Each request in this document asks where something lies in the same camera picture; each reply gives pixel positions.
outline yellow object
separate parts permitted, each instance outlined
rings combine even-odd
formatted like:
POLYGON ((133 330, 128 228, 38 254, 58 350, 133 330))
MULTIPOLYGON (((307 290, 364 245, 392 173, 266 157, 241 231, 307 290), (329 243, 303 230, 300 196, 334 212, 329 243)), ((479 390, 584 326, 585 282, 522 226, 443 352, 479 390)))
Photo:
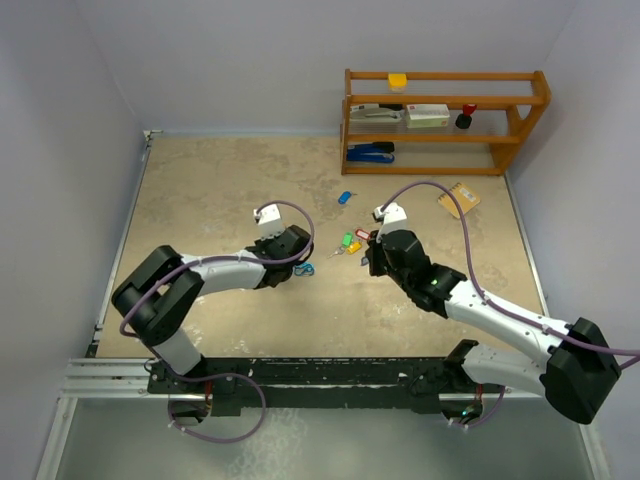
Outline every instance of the yellow object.
POLYGON ((347 253, 351 255, 353 253, 356 253, 361 248, 362 248, 362 244, 360 242, 354 242, 347 247, 347 253))
MULTIPOLYGON (((454 197, 456 197, 456 200, 458 200, 460 207, 462 207, 462 213, 465 215, 469 210, 480 203, 480 197, 478 196, 478 194, 467 187, 464 183, 456 183, 449 189, 449 191, 453 193, 454 197)), ((453 200, 451 200, 451 197, 449 197, 449 195, 447 195, 446 193, 440 195, 438 197, 438 203, 446 208, 449 213, 451 213, 451 215, 456 218, 460 218, 460 215, 458 215, 458 209, 453 204, 453 200)))
POLYGON ((388 78, 389 90, 392 92, 401 93, 407 88, 407 75, 405 73, 390 73, 388 78))

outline red key tag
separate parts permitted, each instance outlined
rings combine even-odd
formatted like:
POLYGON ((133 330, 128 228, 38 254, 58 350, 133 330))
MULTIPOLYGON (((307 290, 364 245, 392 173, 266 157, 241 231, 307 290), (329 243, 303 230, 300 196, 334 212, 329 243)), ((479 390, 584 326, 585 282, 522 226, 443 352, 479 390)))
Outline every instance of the red key tag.
POLYGON ((365 242, 371 238, 371 234, 369 232, 365 232, 361 228, 356 228, 356 237, 361 238, 365 242))

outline wooden shelf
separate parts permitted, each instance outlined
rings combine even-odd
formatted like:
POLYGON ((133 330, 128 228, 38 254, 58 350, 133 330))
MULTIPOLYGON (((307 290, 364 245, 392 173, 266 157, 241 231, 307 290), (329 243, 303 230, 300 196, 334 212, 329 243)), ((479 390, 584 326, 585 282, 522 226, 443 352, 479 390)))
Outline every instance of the wooden shelf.
POLYGON ((345 98, 342 105, 342 173, 367 174, 472 174, 502 175, 528 138, 551 101, 544 74, 536 72, 407 72, 404 93, 389 93, 387 72, 345 71, 345 98), (349 120, 350 107, 362 103, 447 104, 451 119, 447 127, 410 129, 402 120, 397 124, 365 124, 349 120), (465 104, 476 104, 468 130, 455 127, 455 119, 465 104), (521 118, 518 105, 529 106, 521 118), (437 142, 486 143, 493 168, 453 167, 352 167, 346 160, 349 143, 357 142, 437 142))

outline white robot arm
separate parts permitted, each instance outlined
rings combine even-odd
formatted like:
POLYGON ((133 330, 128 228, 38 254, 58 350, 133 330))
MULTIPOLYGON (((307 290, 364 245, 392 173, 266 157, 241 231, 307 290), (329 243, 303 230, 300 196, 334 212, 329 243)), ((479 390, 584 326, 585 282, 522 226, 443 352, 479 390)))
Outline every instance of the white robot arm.
POLYGON ((254 246, 216 256, 211 262, 179 254, 164 245, 156 248, 113 293, 113 305, 123 316, 131 317, 125 323, 179 375, 197 374, 202 361, 202 355, 181 328, 197 297, 231 289, 275 287, 288 280, 293 268, 304 262, 274 260, 300 253, 310 242, 309 233, 296 225, 285 228, 276 205, 254 211, 254 218, 260 230, 260 239, 254 246), (167 273, 176 270, 179 275, 172 278, 164 293, 156 292, 143 300, 167 273))
POLYGON ((499 351, 476 342, 465 352, 461 365, 471 380, 544 396, 556 410, 580 423, 593 419, 620 377, 615 358, 576 347, 547 330, 608 347, 594 323, 580 318, 570 324, 530 312, 490 292, 480 295, 464 274, 431 263, 408 230, 402 207, 396 203, 378 207, 374 218, 382 225, 368 242, 370 275, 390 276, 419 308, 477 327, 516 350, 499 351), (489 300, 542 328, 501 313, 487 304, 489 300))

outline brown notebook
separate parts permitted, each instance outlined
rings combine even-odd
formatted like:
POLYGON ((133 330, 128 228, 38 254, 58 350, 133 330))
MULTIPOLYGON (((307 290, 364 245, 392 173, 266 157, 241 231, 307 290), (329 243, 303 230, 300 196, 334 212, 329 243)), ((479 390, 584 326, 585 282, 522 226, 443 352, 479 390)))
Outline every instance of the brown notebook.
MULTIPOLYGON (((464 183, 456 183, 453 187, 449 189, 453 196, 456 197, 456 200, 460 203, 462 207, 462 213, 466 215, 466 213, 480 203, 480 197, 478 194, 467 187, 464 183)), ((451 215, 456 218, 460 218, 458 215, 458 210, 456 206, 453 204, 453 201, 446 193, 443 193, 438 197, 438 203, 446 208, 451 215)))

